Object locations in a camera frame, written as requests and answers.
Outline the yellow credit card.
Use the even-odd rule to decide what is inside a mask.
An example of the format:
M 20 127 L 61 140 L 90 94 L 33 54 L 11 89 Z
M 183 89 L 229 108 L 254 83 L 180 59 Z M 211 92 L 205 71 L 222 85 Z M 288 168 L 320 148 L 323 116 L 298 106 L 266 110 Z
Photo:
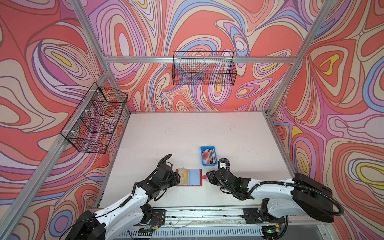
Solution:
M 188 184 L 188 175 L 189 170 L 187 169 L 178 169 L 178 174 L 180 175 L 180 185 L 187 185 Z

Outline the red leather card holder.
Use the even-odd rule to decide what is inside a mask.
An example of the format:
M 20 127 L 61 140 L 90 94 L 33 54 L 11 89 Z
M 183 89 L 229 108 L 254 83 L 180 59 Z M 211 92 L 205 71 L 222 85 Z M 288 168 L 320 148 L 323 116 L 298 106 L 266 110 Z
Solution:
M 201 187 L 203 185 L 203 180 L 207 180 L 208 177 L 203 175 L 202 169 L 187 169 L 189 170 L 188 175 L 188 184 L 187 185 L 177 185 L 178 187 Z

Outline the blue plastic card tray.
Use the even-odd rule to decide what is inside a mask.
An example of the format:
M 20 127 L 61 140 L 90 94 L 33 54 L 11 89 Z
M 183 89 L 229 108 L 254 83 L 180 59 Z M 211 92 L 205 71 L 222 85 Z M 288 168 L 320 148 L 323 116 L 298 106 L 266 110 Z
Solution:
M 202 165 L 204 167 L 215 166 L 218 163 L 215 147 L 202 146 L 201 158 L 202 158 Z

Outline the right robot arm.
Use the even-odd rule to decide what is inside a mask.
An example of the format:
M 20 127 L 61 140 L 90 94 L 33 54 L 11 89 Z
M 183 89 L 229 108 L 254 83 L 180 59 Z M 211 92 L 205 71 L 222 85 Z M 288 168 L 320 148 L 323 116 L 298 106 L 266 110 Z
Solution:
M 222 158 L 218 161 L 218 169 L 207 172 L 207 177 L 212 185 L 239 201 L 260 200 L 260 216 L 276 219 L 309 216 L 323 223 L 332 223 L 335 216 L 342 216 L 345 212 L 330 188 L 304 174 L 295 174 L 292 179 L 282 181 L 238 178 L 231 173 L 229 160 Z

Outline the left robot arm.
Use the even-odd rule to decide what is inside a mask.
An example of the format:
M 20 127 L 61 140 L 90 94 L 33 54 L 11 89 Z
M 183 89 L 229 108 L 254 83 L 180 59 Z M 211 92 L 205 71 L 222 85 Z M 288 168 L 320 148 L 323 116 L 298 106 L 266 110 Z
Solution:
M 154 210 L 149 202 L 158 201 L 167 189 L 180 183 L 180 175 L 167 163 L 171 157 L 163 157 L 149 176 L 134 183 L 132 191 L 117 202 L 94 213 L 82 213 L 60 239 L 113 240 L 134 226 L 157 229 L 164 225 L 165 211 Z

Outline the stack of credit cards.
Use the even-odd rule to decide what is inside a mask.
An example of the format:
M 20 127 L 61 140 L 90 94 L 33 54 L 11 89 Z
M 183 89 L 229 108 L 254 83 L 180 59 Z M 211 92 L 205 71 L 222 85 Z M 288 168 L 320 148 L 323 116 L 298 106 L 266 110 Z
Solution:
M 216 163 L 216 157 L 213 149 L 205 149 L 202 152 L 203 164 L 214 165 Z

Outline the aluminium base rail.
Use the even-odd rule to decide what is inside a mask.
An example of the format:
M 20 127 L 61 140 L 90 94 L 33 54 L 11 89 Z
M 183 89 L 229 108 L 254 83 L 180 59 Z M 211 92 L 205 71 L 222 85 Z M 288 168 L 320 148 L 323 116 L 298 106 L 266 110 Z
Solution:
M 140 207 L 117 225 L 105 227 L 107 240 L 332 240 L 328 225 L 305 216 L 263 219 L 258 206 L 188 208 Z

